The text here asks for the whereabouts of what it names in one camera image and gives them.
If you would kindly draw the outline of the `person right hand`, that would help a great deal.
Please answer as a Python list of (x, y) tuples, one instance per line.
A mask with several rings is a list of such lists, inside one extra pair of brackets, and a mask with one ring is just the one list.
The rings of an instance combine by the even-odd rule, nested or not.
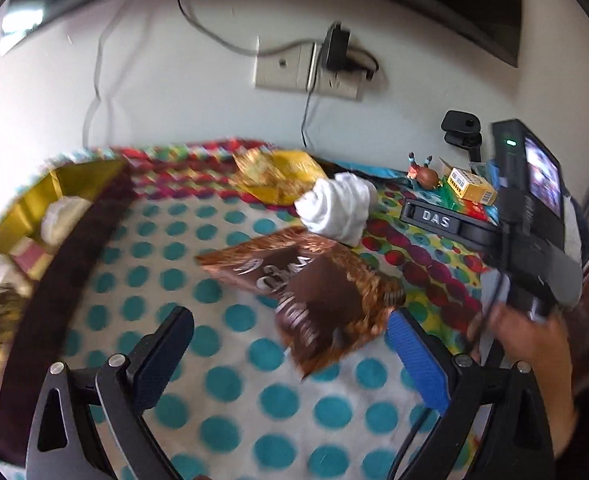
[(572, 439), (577, 419), (569, 336), (563, 318), (554, 313), (544, 323), (535, 323), (507, 304), (495, 304), (487, 326), (509, 358), (532, 367), (545, 404), (553, 454), (559, 457)]

